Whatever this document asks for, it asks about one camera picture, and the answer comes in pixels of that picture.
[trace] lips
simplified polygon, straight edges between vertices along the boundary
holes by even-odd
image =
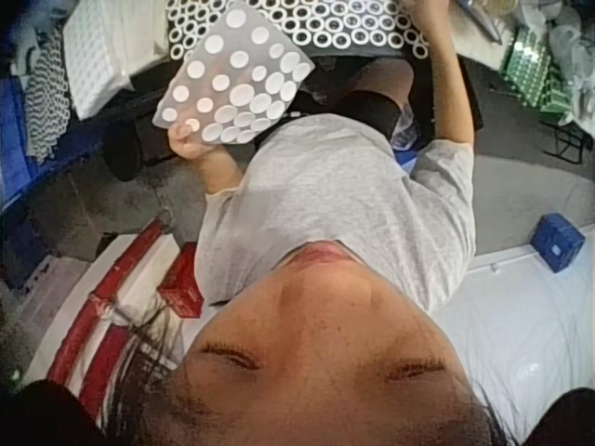
[[[307,243],[289,261],[288,265],[300,265],[306,267],[318,263],[336,263],[353,261],[347,252],[332,242]]]

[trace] hand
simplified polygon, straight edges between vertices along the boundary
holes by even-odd
[[[187,160],[196,160],[216,146],[202,144],[189,139],[192,128],[189,125],[173,124],[167,130],[171,150]]]
[[[443,31],[450,33],[450,0],[403,0],[403,5],[430,43],[434,36],[442,38]]]

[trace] sheet of white round stickers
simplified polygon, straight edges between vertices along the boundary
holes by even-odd
[[[184,61],[152,121],[185,123],[197,141],[243,144],[279,121],[313,68],[255,9],[235,2]]]

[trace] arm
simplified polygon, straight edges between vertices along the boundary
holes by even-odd
[[[430,42],[436,138],[472,145],[473,117],[452,40],[450,1],[409,0],[409,3],[414,22]]]
[[[223,146],[208,146],[189,139],[187,125],[172,125],[167,135],[171,150],[192,163],[205,185],[206,193],[238,187],[244,174]]]

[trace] blue plastic crate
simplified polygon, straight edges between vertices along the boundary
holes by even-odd
[[[531,239],[531,245],[554,272],[568,267],[584,243],[585,236],[557,213],[542,216]]]

